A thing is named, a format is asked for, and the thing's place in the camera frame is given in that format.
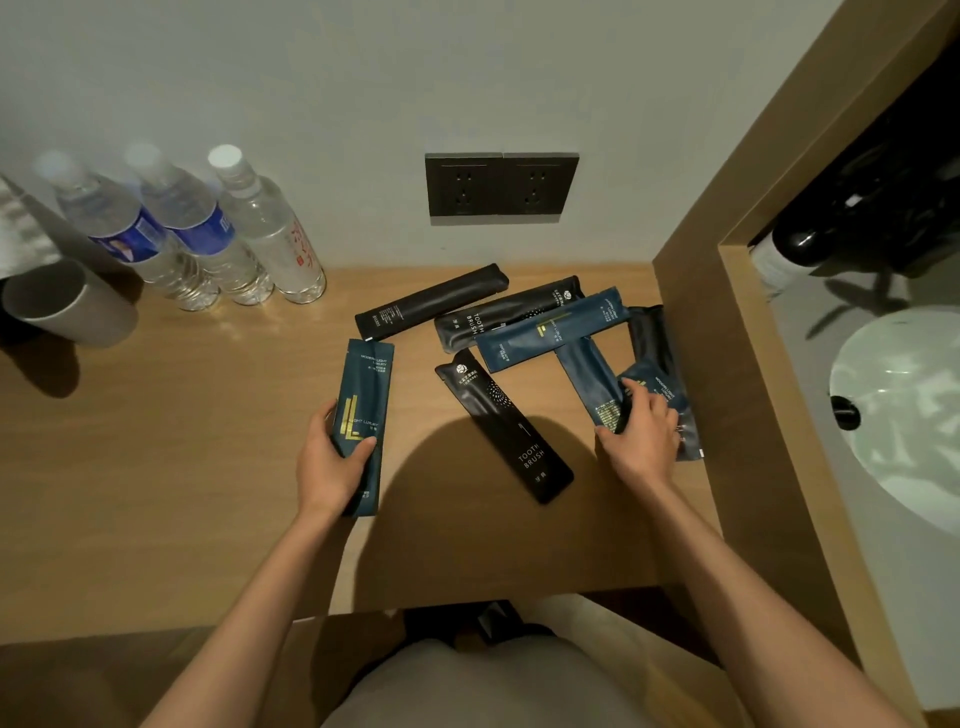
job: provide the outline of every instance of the wall socket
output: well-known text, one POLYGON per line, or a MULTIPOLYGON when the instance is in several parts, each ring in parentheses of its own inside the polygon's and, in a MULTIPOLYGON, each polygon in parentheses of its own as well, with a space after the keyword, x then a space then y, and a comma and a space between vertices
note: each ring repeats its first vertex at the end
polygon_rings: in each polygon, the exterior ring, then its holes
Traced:
POLYGON ((431 217, 564 211, 577 154, 426 155, 431 217))

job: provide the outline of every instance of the water bottle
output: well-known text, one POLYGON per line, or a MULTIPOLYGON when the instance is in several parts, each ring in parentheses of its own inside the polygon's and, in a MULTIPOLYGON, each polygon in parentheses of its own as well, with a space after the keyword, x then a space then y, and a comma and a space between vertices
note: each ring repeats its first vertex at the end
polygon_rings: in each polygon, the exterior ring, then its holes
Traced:
POLYGON ((216 283, 125 187, 57 150, 36 158, 34 169, 53 185, 60 211, 77 230, 163 296, 185 311, 217 300, 216 283))
POLYGON ((266 301, 274 285, 206 185, 175 167, 153 144, 133 144, 127 164, 142 180, 143 204, 175 234, 224 293, 242 305, 266 301))
POLYGON ((214 148, 207 160, 224 184, 220 207, 284 298, 316 301, 326 289, 324 268, 279 187, 257 176, 232 144, 214 148))

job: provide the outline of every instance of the blue bottle label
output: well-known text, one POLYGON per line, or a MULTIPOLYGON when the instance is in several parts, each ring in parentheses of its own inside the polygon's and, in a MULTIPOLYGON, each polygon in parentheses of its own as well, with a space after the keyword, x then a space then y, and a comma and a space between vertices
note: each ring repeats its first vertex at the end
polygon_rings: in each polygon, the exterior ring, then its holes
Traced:
POLYGON ((171 228, 189 250, 198 255, 214 255, 227 247, 236 235, 233 225, 224 215, 220 206, 214 206, 213 212, 200 225, 192 228, 171 228))
POLYGON ((126 230, 109 237, 93 237, 90 240, 107 249, 107 252, 125 263, 139 263, 152 258, 163 248, 167 233, 150 213, 141 209, 136 220, 126 230))

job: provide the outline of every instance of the hand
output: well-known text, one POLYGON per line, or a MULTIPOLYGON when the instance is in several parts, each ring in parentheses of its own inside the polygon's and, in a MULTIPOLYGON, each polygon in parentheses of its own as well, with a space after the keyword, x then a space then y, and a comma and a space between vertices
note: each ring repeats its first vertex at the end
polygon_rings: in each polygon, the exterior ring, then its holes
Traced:
POLYGON ((603 449, 610 456, 620 479, 640 498, 667 488, 677 459, 680 435, 677 410, 668 407, 662 395, 652 395, 632 379, 623 379, 633 398, 630 421, 623 433, 614 435, 596 428, 603 449))
POLYGON ((339 518, 363 474, 363 467, 376 446, 376 438, 357 443, 350 457, 341 457, 330 441, 327 420, 336 410, 331 400, 313 413, 306 442, 297 458, 297 485, 300 496, 299 522, 330 526, 339 518))

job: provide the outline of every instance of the white sink basin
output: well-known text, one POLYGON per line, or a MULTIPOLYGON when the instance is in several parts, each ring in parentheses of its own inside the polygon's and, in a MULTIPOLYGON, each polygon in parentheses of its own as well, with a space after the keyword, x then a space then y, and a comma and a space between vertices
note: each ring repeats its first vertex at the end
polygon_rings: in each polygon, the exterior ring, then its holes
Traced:
POLYGON ((876 482, 960 536, 960 308, 910 308, 859 329, 837 354, 830 395, 876 482))

